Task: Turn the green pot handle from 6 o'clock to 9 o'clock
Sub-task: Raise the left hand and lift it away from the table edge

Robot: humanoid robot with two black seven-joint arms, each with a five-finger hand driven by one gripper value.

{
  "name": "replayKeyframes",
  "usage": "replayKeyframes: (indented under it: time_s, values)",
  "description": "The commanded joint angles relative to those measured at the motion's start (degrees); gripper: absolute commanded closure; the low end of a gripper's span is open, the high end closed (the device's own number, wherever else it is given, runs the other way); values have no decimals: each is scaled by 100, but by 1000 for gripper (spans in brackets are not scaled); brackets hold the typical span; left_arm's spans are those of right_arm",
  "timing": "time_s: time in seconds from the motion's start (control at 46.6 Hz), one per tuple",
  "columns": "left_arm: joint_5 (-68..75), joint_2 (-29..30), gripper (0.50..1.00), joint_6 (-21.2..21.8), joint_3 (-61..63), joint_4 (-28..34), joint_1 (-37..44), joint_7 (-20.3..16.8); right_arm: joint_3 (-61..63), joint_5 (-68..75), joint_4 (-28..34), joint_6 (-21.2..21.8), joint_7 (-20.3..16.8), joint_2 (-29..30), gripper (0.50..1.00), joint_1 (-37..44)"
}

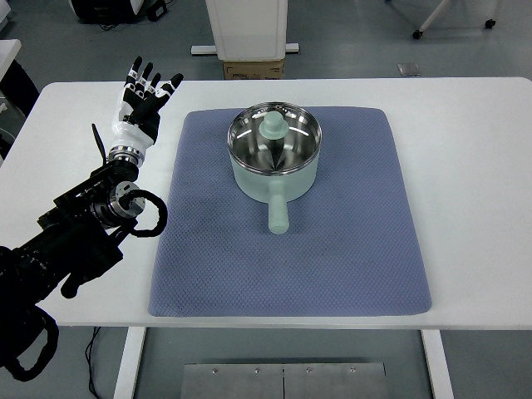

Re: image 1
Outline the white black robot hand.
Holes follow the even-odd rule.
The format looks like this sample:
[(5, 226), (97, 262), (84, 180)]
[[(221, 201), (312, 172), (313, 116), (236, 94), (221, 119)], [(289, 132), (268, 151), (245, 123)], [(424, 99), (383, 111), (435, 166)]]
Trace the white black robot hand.
[(114, 140), (109, 151), (110, 160), (128, 160), (138, 166), (157, 140), (160, 110), (184, 80), (178, 73), (162, 82), (161, 74), (153, 72), (153, 64), (142, 62), (142, 57), (137, 57), (126, 76), (111, 127)]

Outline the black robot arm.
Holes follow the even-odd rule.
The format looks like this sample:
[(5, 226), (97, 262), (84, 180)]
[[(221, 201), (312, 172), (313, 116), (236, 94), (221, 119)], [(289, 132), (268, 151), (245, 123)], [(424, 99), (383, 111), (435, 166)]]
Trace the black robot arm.
[(108, 161), (55, 199), (37, 221), (40, 234), (20, 248), (1, 249), (1, 366), (14, 379), (38, 376), (57, 350), (57, 323), (37, 303), (55, 288), (74, 298), (82, 284), (122, 260), (119, 244), (136, 221), (118, 211), (111, 194), (138, 174), (131, 161)]

